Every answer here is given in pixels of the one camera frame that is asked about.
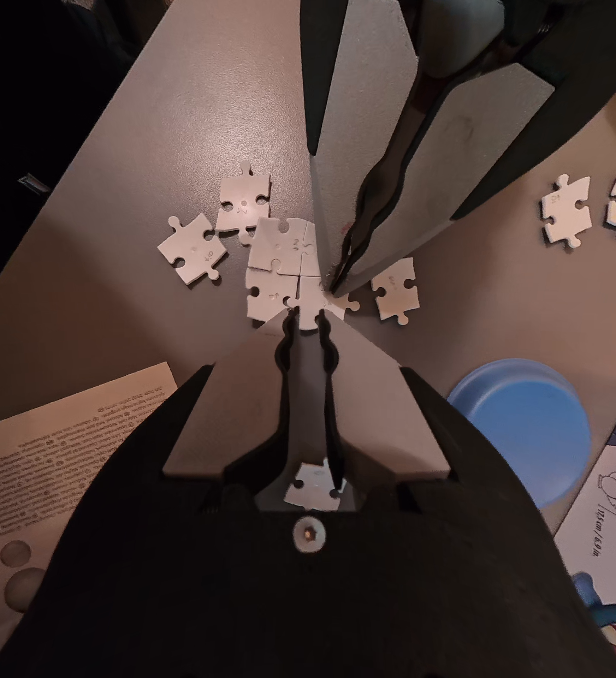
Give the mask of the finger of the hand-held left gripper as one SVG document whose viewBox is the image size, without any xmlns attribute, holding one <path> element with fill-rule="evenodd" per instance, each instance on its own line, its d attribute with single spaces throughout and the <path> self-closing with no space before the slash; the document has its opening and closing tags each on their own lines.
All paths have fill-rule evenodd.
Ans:
<svg viewBox="0 0 616 678">
<path fill-rule="evenodd" d="M 447 228 L 458 208 L 555 92 L 512 63 L 458 84 L 409 161 L 396 204 L 334 287 L 343 295 Z"/>
<path fill-rule="evenodd" d="M 316 250 L 330 289 L 343 267 L 363 183 L 383 159 L 418 58 L 398 1 L 348 1 L 311 182 Z"/>
</svg>

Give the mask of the white printed instruction leaflet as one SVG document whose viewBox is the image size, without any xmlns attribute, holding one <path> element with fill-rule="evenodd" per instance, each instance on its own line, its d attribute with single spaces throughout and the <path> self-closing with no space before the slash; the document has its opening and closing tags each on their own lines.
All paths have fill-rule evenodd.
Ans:
<svg viewBox="0 0 616 678">
<path fill-rule="evenodd" d="M 90 483 L 176 389 L 164 361 L 0 421 L 0 649 Z"/>
</svg>

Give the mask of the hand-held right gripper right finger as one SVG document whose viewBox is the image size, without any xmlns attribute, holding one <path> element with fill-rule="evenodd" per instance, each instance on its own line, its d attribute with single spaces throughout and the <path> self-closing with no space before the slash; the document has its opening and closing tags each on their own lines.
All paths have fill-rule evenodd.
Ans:
<svg viewBox="0 0 616 678">
<path fill-rule="evenodd" d="M 399 363 L 328 310 L 318 315 L 324 354 L 327 460 L 337 488 L 363 494 L 444 480 L 450 465 Z"/>
</svg>

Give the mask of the blue round plastic stand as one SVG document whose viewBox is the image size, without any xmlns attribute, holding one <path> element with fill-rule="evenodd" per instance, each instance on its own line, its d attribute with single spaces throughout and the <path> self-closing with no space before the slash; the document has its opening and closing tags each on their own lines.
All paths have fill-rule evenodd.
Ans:
<svg viewBox="0 0 616 678">
<path fill-rule="evenodd" d="M 484 364 L 453 388 L 448 402 L 502 455 L 538 509 L 583 477 L 590 423 L 575 388 L 549 366 L 520 358 Z"/>
</svg>

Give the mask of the joined white puzzle piece cluster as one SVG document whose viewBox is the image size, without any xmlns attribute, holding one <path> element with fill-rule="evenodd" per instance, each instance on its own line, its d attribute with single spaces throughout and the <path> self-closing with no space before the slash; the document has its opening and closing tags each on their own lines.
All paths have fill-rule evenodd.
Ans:
<svg viewBox="0 0 616 678">
<path fill-rule="evenodd" d="M 303 332 L 318 328 L 316 318 L 329 310 L 340 319 L 356 312 L 360 303 L 348 295 L 334 297 L 324 286 L 316 249 L 315 226 L 301 218 L 289 218 L 280 230 L 278 218 L 259 218 L 251 239 L 245 286 L 256 290 L 247 297 L 247 316 L 266 322 L 285 309 L 298 309 Z"/>
</svg>

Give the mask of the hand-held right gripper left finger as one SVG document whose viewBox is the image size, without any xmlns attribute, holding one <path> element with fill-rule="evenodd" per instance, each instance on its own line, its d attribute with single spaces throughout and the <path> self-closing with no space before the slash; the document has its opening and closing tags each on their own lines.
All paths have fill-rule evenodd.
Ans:
<svg viewBox="0 0 616 678">
<path fill-rule="evenodd" d="M 258 494 L 288 461 L 288 372 L 296 311 L 284 309 L 212 368 L 165 476 Z"/>
</svg>

